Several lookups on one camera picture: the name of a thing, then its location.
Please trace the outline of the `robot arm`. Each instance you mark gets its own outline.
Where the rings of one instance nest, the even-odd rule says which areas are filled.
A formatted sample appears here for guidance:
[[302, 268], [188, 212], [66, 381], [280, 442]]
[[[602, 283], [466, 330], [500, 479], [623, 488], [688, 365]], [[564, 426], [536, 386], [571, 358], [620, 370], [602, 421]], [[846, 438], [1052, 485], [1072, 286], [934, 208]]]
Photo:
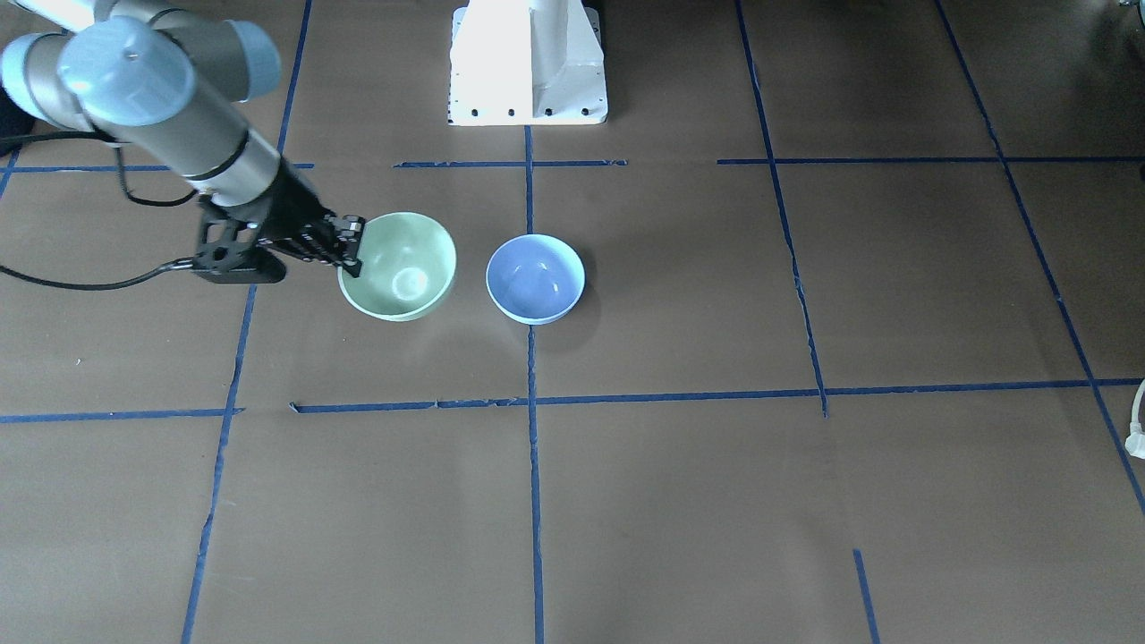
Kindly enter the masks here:
[[281, 81], [279, 52], [248, 21], [210, 21], [167, 1], [21, 1], [57, 31], [3, 49], [3, 91], [55, 136], [147, 150], [202, 211], [191, 257], [151, 270], [212, 283], [275, 283], [282, 256], [360, 276], [365, 221], [323, 207], [237, 110]]

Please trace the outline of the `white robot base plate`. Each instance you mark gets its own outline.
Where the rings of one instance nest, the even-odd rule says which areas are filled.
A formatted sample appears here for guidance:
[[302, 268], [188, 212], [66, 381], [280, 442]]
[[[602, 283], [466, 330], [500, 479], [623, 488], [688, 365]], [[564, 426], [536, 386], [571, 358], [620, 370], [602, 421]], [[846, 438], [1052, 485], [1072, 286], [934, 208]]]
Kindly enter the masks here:
[[455, 9], [447, 121], [458, 127], [605, 123], [605, 37], [585, 1], [469, 1]]

